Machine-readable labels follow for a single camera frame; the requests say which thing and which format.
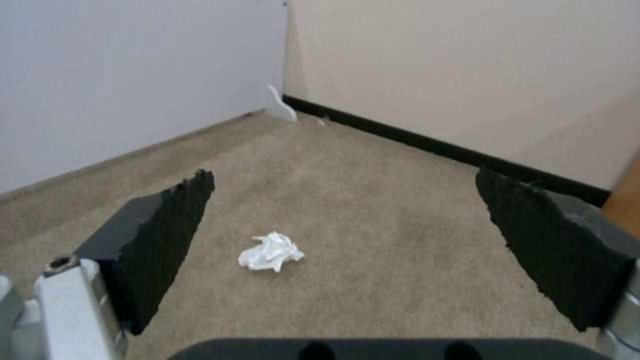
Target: carpet floor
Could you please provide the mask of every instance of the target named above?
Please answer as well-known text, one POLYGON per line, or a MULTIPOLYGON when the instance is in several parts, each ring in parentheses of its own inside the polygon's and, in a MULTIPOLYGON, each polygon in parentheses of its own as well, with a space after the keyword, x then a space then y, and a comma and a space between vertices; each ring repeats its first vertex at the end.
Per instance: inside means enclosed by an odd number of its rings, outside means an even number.
POLYGON ((476 168, 333 122, 263 113, 50 181, 0 201, 0 271, 30 297, 132 197, 212 170, 189 254, 129 359, 236 337, 555 338, 593 346, 505 247, 476 168), (306 257, 279 274, 237 264, 279 231, 306 257))

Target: white paper scrap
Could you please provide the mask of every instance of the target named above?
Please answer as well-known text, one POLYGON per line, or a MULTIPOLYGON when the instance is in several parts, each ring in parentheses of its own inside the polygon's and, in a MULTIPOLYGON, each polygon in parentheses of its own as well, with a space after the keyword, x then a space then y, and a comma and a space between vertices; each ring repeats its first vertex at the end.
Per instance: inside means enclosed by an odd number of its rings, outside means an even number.
POLYGON ((272 232, 266 236, 254 236, 262 244, 240 253, 238 263, 251 270, 273 269, 280 272, 282 264, 290 260, 299 261, 305 255, 283 234, 272 232))

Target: baseboard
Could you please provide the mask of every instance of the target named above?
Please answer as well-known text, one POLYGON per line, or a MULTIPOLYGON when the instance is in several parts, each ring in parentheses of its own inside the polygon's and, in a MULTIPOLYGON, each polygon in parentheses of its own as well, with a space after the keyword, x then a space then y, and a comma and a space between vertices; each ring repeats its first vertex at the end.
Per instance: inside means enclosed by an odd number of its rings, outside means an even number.
POLYGON ((351 126, 355 129, 376 134, 390 140, 417 147, 433 154, 445 156, 477 167, 486 166, 496 172, 518 179, 525 183, 535 184, 541 188, 578 197, 592 205, 602 207, 611 192, 595 186, 583 184, 575 180, 550 174, 542 170, 512 163, 507 160, 465 149, 457 145, 436 140, 428 136, 412 133, 397 127, 381 124, 340 110, 314 104, 305 100, 285 95, 284 102, 296 111, 317 117, 329 117, 331 121, 351 126))

